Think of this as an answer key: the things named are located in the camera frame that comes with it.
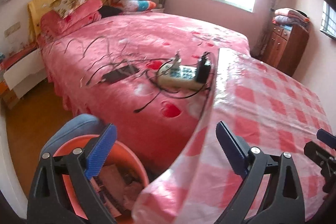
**power strip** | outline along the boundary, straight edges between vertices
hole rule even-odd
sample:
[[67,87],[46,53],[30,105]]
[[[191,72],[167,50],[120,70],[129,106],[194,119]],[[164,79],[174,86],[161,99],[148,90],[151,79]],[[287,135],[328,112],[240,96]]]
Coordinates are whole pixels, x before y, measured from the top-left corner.
[[157,72],[157,83],[160,86],[189,90],[200,90],[204,87],[204,84],[195,81],[196,68],[179,66],[178,69],[173,69],[171,66],[166,64]]

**blue cushion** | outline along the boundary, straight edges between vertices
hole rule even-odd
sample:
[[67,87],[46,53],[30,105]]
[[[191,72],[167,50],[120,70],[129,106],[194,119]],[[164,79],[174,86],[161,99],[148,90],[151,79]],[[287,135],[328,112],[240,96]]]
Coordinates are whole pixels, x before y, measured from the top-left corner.
[[82,135],[101,134],[105,124],[97,117],[90,114],[81,114],[67,122],[54,136],[43,146],[40,157],[48,152],[55,152],[67,141]]

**brown floor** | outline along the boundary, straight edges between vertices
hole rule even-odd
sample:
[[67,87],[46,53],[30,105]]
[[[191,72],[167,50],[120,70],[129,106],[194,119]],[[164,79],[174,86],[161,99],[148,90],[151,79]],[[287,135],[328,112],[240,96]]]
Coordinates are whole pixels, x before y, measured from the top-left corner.
[[14,169],[26,196],[29,194],[43,145],[72,113],[62,107],[62,99],[46,80],[29,91],[12,109],[6,111],[9,150]]

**floral pillow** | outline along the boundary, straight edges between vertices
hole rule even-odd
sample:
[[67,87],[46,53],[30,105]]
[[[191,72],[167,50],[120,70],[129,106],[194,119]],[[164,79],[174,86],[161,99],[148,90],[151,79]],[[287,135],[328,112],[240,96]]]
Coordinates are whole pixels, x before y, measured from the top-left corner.
[[55,0],[50,4],[50,8],[64,19],[86,1],[87,0]]

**silver bolt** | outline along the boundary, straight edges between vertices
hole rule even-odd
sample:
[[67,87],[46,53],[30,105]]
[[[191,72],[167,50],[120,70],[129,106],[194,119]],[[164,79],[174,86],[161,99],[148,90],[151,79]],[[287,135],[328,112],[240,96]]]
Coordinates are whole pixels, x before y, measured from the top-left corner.
[[260,153],[260,149],[257,148],[257,147],[252,147],[251,151],[252,151],[253,154],[259,154]]
[[75,155],[79,155],[80,153],[82,153],[82,149],[81,149],[81,148],[75,148],[72,152],[73,152]]
[[283,155],[285,158],[288,158],[288,159],[290,159],[292,156],[289,152],[283,152]]
[[42,155],[42,159],[47,159],[49,157],[50,157],[50,154],[48,152],[46,152]]

